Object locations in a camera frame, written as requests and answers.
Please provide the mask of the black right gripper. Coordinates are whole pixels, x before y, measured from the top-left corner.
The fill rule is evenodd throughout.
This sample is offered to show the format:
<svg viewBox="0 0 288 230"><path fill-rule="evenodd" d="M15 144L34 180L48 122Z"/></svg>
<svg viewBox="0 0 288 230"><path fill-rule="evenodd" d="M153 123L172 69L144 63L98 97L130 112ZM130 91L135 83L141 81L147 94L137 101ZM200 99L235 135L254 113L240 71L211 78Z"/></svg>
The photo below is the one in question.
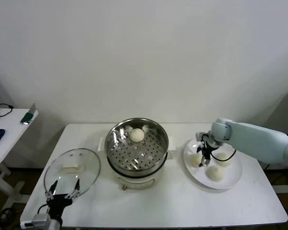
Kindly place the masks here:
<svg viewBox="0 0 288 230"><path fill-rule="evenodd" d="M200 157L199 167L208 166L210 163L210 158L212 151L219 148L219 143L215 141L212 135L204 133L201 137L201 142L197 144L196 153L202 153Z"/></svg>

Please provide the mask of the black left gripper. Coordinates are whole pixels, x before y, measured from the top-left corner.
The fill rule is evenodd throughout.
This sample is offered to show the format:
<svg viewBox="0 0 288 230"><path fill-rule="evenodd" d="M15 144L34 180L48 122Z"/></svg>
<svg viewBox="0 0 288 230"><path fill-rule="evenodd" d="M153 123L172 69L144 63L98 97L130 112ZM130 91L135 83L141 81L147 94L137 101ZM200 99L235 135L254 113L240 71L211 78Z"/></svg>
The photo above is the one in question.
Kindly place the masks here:
<svg viewBox="0 0 288 230"><path fill-rule="evenodd" d="M75 187L68 194L54 195L58 180L56 180L45 192L47 205L49 206L49 215L51 219L60 219L65 207L70 206L80 194L80 179L78 178Z"/></svg>

